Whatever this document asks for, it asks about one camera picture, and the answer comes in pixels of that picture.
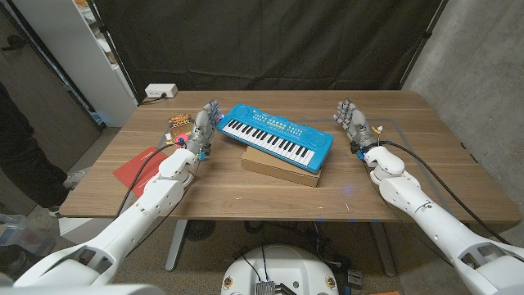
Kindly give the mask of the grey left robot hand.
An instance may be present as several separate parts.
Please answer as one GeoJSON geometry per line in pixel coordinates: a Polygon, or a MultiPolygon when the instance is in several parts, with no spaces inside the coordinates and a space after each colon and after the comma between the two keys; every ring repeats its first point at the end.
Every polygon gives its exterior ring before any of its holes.
{"type": "Polygon", "coordinates": [[[222,117],[219,104],[215,100],[209,101],[196,115],[192,132],[186,142],[186,149],[197,156],[200,154],[209,156],[211,140],[222,117]]]}

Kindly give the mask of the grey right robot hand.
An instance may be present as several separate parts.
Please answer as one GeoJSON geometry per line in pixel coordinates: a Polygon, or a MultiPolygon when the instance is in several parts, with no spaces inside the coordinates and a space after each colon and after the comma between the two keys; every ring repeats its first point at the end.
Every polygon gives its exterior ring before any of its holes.
{"type": "Polygon", "coordinates": [[[333,119],[346,132],[353,154],[364,154],[377,146],[377,140],[372,135],[372,129],[364,113],[350,100],[338,102],[337,113],[333,119]]]}

